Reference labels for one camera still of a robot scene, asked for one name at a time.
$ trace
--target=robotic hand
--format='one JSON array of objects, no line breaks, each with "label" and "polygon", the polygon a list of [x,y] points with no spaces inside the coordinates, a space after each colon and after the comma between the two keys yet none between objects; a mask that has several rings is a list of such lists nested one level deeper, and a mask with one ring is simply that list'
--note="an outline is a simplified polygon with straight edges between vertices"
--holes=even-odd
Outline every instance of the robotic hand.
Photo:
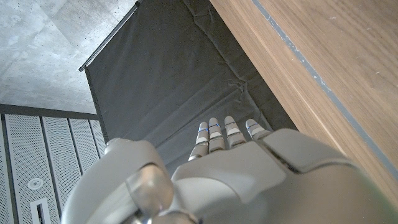
[{"label": "robotic hand", "polygon": [[395,208],[349,159],[297,131],[225,118],[200,124],[170,179],[146,141],[113,139],[79,180],[62,223],[398,223]]}]

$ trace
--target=perforated metal panel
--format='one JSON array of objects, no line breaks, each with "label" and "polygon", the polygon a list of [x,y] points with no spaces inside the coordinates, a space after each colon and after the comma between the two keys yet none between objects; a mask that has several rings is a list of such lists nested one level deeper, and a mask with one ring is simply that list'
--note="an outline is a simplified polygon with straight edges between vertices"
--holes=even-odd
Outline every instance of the perforated metal panel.
[{"label": "perforated metal panel", "polygon": [[88,120],[69,119],[73,138],[76,144],[76,151],[80,161],[83,174],[98,161],[97,148],[95,147],[93,134],[91,133]]},{"label": "perforated metal panel", "polygon": [[14,223],[5,150],[0,120],[0,223]]},{"label": "perforated metal panel", "polygon": [[[59,223],[39,117],[6,114],[6,126],[19,222],[32,223],[30,203],[47,198],[51,222]],[[43,180],[36,190],[28,187],[34,178]]]},{"label": "perforated metal panel", "polygon": [[100,157],[104,155],[105,151],[105,141],[102,135],[102,130],[99,121],[90,120],[91,128],[94,134],[95,144],[97,146],[98,154]]},{"label": "perforated metal panel", "polygon": [[79,163],[73,146],[68,120],[66,118],[43,117],[43,125],[49,147],[57,195],[61,209],[63,209],[70,191],[81,177]]}]

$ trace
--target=gray fabric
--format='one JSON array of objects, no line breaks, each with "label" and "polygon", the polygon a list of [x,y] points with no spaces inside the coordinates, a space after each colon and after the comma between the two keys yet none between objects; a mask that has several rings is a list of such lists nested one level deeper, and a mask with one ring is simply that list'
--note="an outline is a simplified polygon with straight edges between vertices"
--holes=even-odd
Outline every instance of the gray fabric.
[{"label": "gray fabric", "polygon": [[170,172],[213,116],[295,129],[208,1],[145,0],[86,73],[105,138],[150,141]]}]

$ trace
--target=wooden surface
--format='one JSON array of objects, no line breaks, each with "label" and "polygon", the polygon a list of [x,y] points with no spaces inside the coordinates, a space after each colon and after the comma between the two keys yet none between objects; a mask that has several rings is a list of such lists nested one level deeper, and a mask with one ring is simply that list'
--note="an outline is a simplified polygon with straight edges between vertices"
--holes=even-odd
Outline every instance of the wooden surface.
[{"label": "wooden surface", "polygon": [[[398,207],[398,183],[250,0],[210,0],[297,128],[360,164]],[[398,2],[259,0],[398,167]]]}]

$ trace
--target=concrete floor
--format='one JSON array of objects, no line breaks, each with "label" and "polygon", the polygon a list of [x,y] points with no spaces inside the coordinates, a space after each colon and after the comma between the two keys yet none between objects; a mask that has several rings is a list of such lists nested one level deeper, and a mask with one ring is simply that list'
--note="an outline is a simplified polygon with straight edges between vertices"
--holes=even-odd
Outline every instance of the concrete floor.
[{"label": "concrete floor", "polygon": [[0,103],[96,113],[83,62],[132,0],[0,2]]}]

